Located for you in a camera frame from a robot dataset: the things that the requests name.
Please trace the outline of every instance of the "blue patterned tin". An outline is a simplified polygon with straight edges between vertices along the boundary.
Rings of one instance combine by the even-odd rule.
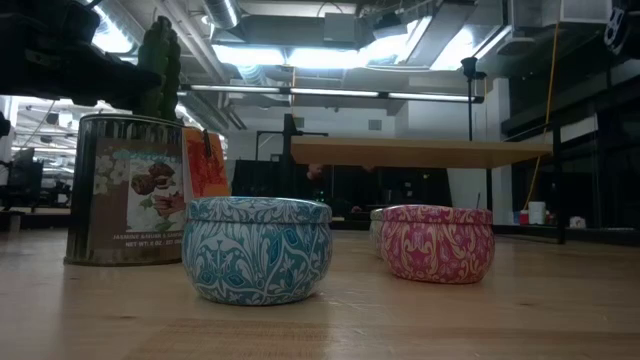
[[[182,262],[203,297],[276,305],[307,298],[327,273],[331,209],[281,198],[214,197],[187,211]]]

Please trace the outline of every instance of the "wooden shelf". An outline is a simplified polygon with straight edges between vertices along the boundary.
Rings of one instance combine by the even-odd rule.
[[[294,136],[298,164],[491,169],[548,155],[548,144]]]

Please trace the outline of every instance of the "cactus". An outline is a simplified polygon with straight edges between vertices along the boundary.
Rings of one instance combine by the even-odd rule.
[[[176,121],[175,108],[180,87],[180,45],[176,32],[171,29],[171,22],[166,17],[158,17],[151,29],[144,34],[144,41],[138,51],[138,67],[160,75],[162,84],[142,94],[140,105],[133,113]]]

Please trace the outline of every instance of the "wooden board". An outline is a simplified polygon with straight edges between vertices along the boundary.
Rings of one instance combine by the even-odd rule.
[[[547,144],[294,136],[298,164],[491,169],[548,155]]]
[[[290,305],[214,304],[182,265],[62,264],[66,231],[0,234],[0,359],[637,359],[640,249],[498,238],[478,284],[392,276],[335,231],[327,277]]]

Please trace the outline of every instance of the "potted plant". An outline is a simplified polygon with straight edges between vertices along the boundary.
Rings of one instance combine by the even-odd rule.
[[[80,122],[65,262],[147,265],[180,261],[184,226],[182,121],[176,118],[180,46],[159,17],[138,52],[140,69],[162,79]]]

